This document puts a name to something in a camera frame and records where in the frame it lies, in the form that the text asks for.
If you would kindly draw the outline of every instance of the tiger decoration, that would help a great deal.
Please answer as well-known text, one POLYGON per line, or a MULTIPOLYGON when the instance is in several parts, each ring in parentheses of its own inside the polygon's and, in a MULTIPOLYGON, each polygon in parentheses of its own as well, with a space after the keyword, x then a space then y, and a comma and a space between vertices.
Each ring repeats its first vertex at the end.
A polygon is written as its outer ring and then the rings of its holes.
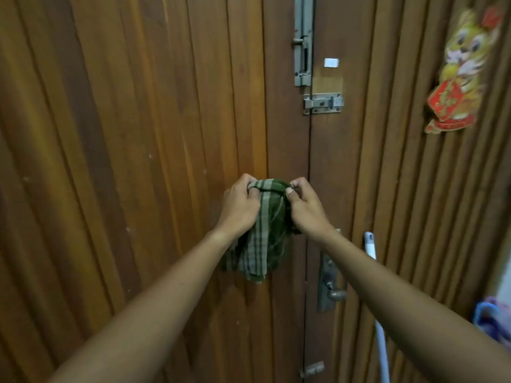
POLYGON ((502 15, 493 6, 486 10, 481 25, 473 11, 461 14, 445 48, 440 84, 428 98, 436 118, 426 126, 426 133, 458 130, 476 122, 485 90, 481 71, 497 41, 501 21, 502 15))

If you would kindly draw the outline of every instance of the green checkered cloth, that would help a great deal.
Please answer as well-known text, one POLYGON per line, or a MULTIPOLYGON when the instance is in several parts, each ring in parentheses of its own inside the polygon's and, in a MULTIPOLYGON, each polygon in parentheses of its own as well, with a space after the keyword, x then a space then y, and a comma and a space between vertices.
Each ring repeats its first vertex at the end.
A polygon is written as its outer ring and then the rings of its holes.
POLYGON ((299 234, 291 220, 291 205, 286 188, 291 185, 276 179, 249 184, 261 191, 261 209, 254 226, 226 251, 222 258, 224 270, 239 270, 253 282, 263 282, 268 270, 276 269, 288 253, 288 238, 299 234))

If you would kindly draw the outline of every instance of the white sticker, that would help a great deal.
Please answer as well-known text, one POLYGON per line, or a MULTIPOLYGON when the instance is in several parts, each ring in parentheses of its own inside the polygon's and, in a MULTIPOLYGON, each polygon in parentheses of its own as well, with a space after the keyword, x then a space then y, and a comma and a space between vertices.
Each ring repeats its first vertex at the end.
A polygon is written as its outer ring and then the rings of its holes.
POLYGON ((333 59, 331 57, 326 57, 324 59, 324 66, 325 67, 339 67, 339 59, 333 59))

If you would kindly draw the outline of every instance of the human arm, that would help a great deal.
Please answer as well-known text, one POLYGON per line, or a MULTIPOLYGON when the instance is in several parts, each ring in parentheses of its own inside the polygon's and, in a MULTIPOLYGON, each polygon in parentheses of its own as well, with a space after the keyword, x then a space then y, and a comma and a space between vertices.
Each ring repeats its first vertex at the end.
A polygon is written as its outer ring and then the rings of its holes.
POLYGON ((217 263, 256 221, 259 190, 244 174, 226 191, 217 226, 66 361, 50 383, 141 383, 163 367, 217 263))
POLYGON ((385 328, 431 381, 511 381, 511 356, 468 321, 404 281, 349 242, 329 223, 307 180, 288 193, 297 227, 316 241, 385 328))

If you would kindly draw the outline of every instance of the human hand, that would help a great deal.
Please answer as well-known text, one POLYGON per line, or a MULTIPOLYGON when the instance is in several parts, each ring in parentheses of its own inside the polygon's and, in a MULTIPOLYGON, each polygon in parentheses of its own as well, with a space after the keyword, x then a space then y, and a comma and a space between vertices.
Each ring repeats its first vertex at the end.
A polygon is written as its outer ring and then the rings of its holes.
POLYGON ((224 193, 222 212, 215 230, 230 242, 247 232, 256 222, 261 207, 259 190, 251 188, 247 193, 248 184, 254 181, 257 179, 244 173, 224 193))
POLYGON ((286 189, 286 196, 291 203, 291 218, 305 235, 316 242, 322 241, 335 229, 328 221, 318 195, 304 177, 291 181, 291 185, 302 192, 300 198, 293 188, 286 189))

